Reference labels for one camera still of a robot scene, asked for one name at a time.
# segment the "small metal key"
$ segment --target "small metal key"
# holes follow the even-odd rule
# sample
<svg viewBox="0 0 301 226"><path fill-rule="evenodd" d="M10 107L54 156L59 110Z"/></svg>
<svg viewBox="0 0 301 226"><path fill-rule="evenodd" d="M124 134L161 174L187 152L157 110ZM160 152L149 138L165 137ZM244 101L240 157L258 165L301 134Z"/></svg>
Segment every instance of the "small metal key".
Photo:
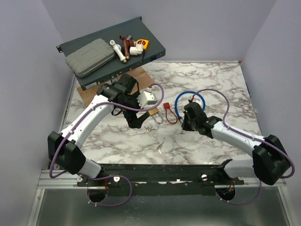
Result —
<svg viewBox="0 0 301 226"><path fill-rule="evenodd" d="M162 145L164 144L164 141L161 143L161 144L159 144L159 146L157 147L157 151L160 153L160 154L162 154L161 153L161 148L162 148Z"/></svg>
<svg viewBox="0 0 301 226"><path fill-rule="evenodd" d="M150 128L150 127L146 127L146 126L144 126L144 128L145 128L146 132L151 132L151 131L154 131L154 130L156 130L156 129L152 129L152 128Z"/></svg>

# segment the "white pvc elbow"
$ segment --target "white pvc elbow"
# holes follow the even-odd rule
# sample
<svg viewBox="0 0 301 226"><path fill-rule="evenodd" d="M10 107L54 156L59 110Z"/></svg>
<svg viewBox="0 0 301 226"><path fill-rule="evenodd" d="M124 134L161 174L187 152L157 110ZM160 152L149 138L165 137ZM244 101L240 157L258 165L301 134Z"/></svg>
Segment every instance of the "white pvc elbow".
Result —
<svg viewBox="0 0 301 226"><path fill-rule="evenodd" d="M110 45L113 47L113 50L117 53L120 58L120 61L125 63L127 61L126 57L121 52L121 46L117 45L114 40L110 41Z"/></svg>
<svg viewBox="0 0 301 226"><path fill-rule="evenodd" d="M130 48L130 54L131 55L140 55L143 52L143 44L136 44L136 47Z"/></svg>

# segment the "marble surface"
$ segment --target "marble surface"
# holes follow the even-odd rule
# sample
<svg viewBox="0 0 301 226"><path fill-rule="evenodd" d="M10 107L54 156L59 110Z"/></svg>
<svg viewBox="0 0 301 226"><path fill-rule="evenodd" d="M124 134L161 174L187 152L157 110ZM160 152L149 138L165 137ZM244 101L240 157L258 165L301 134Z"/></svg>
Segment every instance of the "marble surface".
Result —
<svg viewBox="0 0 301 226"><path fill-rule="evenodd" d="M256 116L247 92L238 63L166 63L152 62L143 68L165 89L163 103L169 102L174 110L175 98L186 90L214 88L223 92L230 100L230 111L226 122L245 131L260 134ZM161 97L159 88L154 92ZM217 93L203 92L207 116L222 117L226 102ZM181 97L180 115L190 95ZM66 125L71 124L85 109L75 89L68 112ZM163 104L159 110L165 116ZM145 127L154 130L147 132ZM161 154L158 146L162 144ZM201 136L197 132L182 131L180 123L169 124L167 120L158 125L149 117L141 129L130 129L123 115L106 116L87 138L82 152L98 163L137 164L219 164L228 158L241 160L250 158L244 152L216 139Z"/></svg>

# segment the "red cable tie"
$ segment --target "red cable tie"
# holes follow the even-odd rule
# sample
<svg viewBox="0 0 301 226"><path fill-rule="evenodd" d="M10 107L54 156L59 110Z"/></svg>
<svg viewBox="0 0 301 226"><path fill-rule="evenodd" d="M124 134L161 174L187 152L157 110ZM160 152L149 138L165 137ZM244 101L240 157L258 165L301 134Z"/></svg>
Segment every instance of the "red cable tie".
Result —
<svg viewBox="0 0 301 226"><path fill-rule="evenodd" d="M105 180L105 187L104 187L104 189L105 189L105 194L107 194L107 192L108 192L108 179Z"/></svg>
<svg viewBox="0 0 301 226"><path fill-rule="evenodd" d="M165 108L165 117L166 117L166 120L170 123L170 124L176 124L177 122L178 122L178 117L175 115L175 113L170 109L170 104L167 102L167 103L164 103L163 104L163 106L164 106L164 108ZM168 117L167 117L167 110L170 110L170 112L172 113L172 114L174 114L174 116L175 116L175 122L171 122L169 119L168 119Z"/></svg>

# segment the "gray plastic case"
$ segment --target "gray plastic case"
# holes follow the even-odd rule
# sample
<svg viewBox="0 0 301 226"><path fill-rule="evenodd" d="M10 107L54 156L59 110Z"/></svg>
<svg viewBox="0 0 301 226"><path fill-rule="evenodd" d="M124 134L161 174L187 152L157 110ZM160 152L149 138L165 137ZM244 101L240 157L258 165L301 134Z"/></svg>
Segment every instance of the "gray plastic case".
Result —
<svg viewBox="0 0 301 226"><path fill-rule="evenodd" d="M114 56L112 46L102 39L96 39L68 55L65 61L77 76L83 78L112 60Z"/></svg>

